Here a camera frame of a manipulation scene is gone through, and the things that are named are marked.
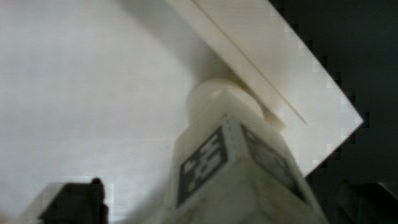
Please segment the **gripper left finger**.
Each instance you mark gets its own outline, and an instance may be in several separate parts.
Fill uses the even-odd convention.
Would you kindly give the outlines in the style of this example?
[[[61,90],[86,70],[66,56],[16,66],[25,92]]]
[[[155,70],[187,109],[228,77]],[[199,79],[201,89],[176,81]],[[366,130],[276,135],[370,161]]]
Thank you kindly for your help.
[[[109,224],[102,179],[95,178],[86,183],[52,183],[16,224]]]

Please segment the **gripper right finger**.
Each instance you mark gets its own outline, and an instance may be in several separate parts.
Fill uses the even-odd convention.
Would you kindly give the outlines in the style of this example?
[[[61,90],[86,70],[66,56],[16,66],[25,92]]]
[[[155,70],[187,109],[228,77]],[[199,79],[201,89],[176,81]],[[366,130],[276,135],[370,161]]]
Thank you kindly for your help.
[[[398,224],[398,182],[342,183],[334,224]]]

